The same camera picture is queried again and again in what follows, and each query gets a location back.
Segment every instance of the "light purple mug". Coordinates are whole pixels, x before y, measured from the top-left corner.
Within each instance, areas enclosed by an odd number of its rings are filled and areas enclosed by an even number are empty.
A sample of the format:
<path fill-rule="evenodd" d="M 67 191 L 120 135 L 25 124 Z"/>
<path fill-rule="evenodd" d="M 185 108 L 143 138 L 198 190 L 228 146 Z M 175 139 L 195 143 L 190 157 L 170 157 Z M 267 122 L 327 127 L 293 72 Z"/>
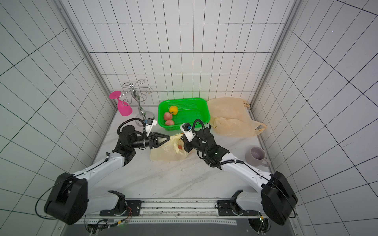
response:
<path fill-rule="evenodd" d="M 245 154 L 245 160 L 253 167 L 260 165 L 268 167 L 270 165 L 270 161 L 266 158 L 264 150 L 259 147 L 253 147 L 249 151 L 247 151 L 247 153 Z"/>

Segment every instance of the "plastic bag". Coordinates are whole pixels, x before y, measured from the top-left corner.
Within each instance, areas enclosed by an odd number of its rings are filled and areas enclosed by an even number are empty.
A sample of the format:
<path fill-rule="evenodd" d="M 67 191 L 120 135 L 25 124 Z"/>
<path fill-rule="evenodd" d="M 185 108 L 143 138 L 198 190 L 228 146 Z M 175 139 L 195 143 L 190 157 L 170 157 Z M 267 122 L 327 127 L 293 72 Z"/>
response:
<path fill-rule="evenodd" d="M 266 129 L 266 125 L 250 118 L 246 100 L 236 97 L 220 97 L 208 101 L 212 128 L 228 137 L 253 137 Z"/>
<path fill-rule="evenodd" d="M 151 150 L 150 159 L 156 160 L 184 160 L 189 153 L 184 150 L 184 142 L 181 140 L 183 134 L 171 136 L 170 140 L 158 148 Z"/>

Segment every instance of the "mug handle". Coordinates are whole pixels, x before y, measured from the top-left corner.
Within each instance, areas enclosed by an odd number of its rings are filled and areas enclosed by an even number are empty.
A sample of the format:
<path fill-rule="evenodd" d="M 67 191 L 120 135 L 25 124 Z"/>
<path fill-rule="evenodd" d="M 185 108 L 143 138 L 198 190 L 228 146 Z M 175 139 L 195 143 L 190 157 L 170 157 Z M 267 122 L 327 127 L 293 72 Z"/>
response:
<path fill-rule="evenodd" d="M 264 160 L 262 160 L 261 165 L 264 167 L 269 167 L 270 161 L 265 158 Z"/>

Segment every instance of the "black cable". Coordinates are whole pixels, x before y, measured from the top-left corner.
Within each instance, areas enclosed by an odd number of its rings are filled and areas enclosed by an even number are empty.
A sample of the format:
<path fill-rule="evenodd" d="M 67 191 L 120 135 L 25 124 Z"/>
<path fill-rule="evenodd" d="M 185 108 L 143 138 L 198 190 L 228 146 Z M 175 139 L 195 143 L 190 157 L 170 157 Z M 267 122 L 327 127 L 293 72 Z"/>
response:
<path fill-rule="evenodd" d="M 133 120 L 138 120 L 142 123 L 142 125 L 143 125 L 143 138 L 146 138 L 146 136 L 147 136 L 146 122 L 143 121 L 142 119 L 139 119 L 139 118 L 131 118 L 131 119 L 128 119 L 127 121 L 122 122 L 117 129 L 117 135 L 119 135 L 119 131 L 121 130 L 122 126 L 124 126 L 126 123 L 129 123 L 130 121 L 133 121 Z"/>
<path fill-rule="evenodd" d="M 88 227 L 85 225 L 85 219 L 86 219 L 87 215 L 84 216 L 84 227 L 85 227 L 85 230 L 88 232 L 88 233 L 91 233 L 91 231 L 88 229 Z"/>
<path fill-rule="evenodd" d="M 140 131 L 138 131 L 138 130 L 135 130 L 133 133 L 136 133 L 136 134 L 139 134 L 140 136 L 142 136 L 143 137 L 143 133 L 142 132 L 140 132 Z"/>
<path fill-rule="evenodd" d="M 257 175 L 260 175 L 262 178 L 266 179 L 268 182 L 270 182 L 271 184 L 273 184 L 273 186 L 275 186 L 276 189 L 278 189 L 278 190 L 282 193 L 282 195 L 286 198 L 287 202 L 289 203 L 291 209 L 292 209 L 293 212 L 294 212 L 294 216 L 293 216 L 293 217 L 289 216 L 289 218 L 295 218 L 297 214 L 296 214 L 295 211 L 294 211 L 294 207 L 290 204 L 289 199 L 287 199 L 287 197 L 286 197 L 285 194 L 281 191 L 281 189 L 279 189 L 279 188 L 278 188 L 278 187 L 277 187 L 272 181 L 270 181 L 269 179 L 265 178 L 265 177 L 262 176 L 261 174 L 257 173 L 254 169 L 252 169 L 252 168 L 251 168 L 249 165 L 247 165 L 246 163 L 243 163 L 243 164 L 245 164 L 246 166 L 248 166 L 248 168 L 251 169 L 251 170 L 253 170 Z"/>
<path fill-rule="evenodd" d="M 218 167 L 218 166 L 221 166 L 221 165 L 224 165 L 224 164 L 228 164 L 228 163 L 238 163 L 238 164 L 244 164 L 244 161 L 242 160 L 225 160 L 224 162 L 219 162 L 215 165 L 210 165 L 210 167 Z"/>
<path fill-rule="evenodd" d="M 203 160 L 203 158 L 202 157 L 200 157 L 200 151 L 199 150 L 197 150 L 197 156 L 200 158 L 200 159 L 202 159 Z"/>
<path fill-rule="evenodd" d="M 209 123 L 207 123 L 207 122 L 203 122 L 204 124 L 208 124 L 209 125 L 209 131 L 211 130 L 211 125 L 209 124 Z"/>
<path fill-rule="evenodd" d="M 98 227 L 98 224 L 99 223 L 101 223 L 101 222 L 105 222 L 106 221 L 106 223 L 108 222 L 108 219 L 102 219 L 102 220 L 100 220 L 100 221 L 98 221 L 97 223 L 96 223 L 96 229 L 104 229 L 104 228 L 107 228 L 108 226 L 105 224 L 105 226 L 102 226 L 101 228 L 99 228 Z"/>
<path fill-rule="evenodd" d="M 105 162 L 105 161 L 101 162 L 101 163 L 98 164 L 97 166 L 95 166 L 95 167 L 93 167 L 92 169 L 87 170 L 87 171 L 85 171 L 85 172 L 89 172 L 89 171 L 93 170 L 94 168 L 96 168 L 96 167 L 102 165 L 104 162 Z M 67 180 L 73 179 L 74 177 L 77 177 L 77 176 L 79 176 L 79 175 L 82 175 L 82 174 L 84 174 L 85 172 L 83 172 L 83 173 L 81 173 L 81 174 L 78 174 L 78 175 L 75 175 L 75 176 L 72 176 L 72 177 L 69 177 L 69 178 L 67 178 L 67 179 L 65 179 L 65 180 L 62 180 L 62 181 L 60 181 L 60 182 L 54 184 L 54 185 L 53 185 L 51 188 L 49 188 L 48 190 L 46 190 L 46 192 L 44 192 L 44 193 L 42 194 L 42 196 L 39 197 L 39 199 L 37 200 L 36 205 L 35 205 L 35 207 L 34 207 L 34 211 L 36 212 L 37 216 L 39 216 L 40 218 L 45 219 L 45 220 L 57 220 L 57 218 L 46 218 L 46 217 L 43 217 L 43 216 L 41 216 L 40 214 L 38 214 L 38 212 L 37 212 L 37 205 L 38 205 L 39 200 L 41 200 L 41 198 L 42 198 L 42 197 L 43 197 L 43 196 L 44 196 L 44 195 L 45 195 L 50 189 L 54 188 L 54 187 L 57 186 L 58 184 L 60 184 L 60 183 L 62 183 L 62 182 L 64 182 L 64 181 L 67 181 Z"/>
<path fill-rule="evenodd" d="M 194 134 L 194 127 L 195 127 L 195 123 L 199 122 L 202 126 L 202 132 L 203 132 L 203 143 L 206 143 L 206 136 L 205 136 L 205 125 L 203 124 L 202 120 L 200 119 L 196 119 L 194 122 L 193 122 L 193 125 L 192 125 L 192 133 Z"/>

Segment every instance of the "yellow bell pepper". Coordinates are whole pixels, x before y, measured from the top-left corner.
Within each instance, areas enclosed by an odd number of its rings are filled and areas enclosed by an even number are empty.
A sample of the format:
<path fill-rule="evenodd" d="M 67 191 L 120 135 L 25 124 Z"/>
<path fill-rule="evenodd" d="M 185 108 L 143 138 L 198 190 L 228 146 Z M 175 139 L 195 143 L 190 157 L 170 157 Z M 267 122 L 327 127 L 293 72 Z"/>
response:
<path fill-rule="evenodd" d="M 169 108 L 169 113 L 171 113 L 172 115 L 176 115 L 178 113 L 178 108 L 177 106 L 171 106 Z"/>

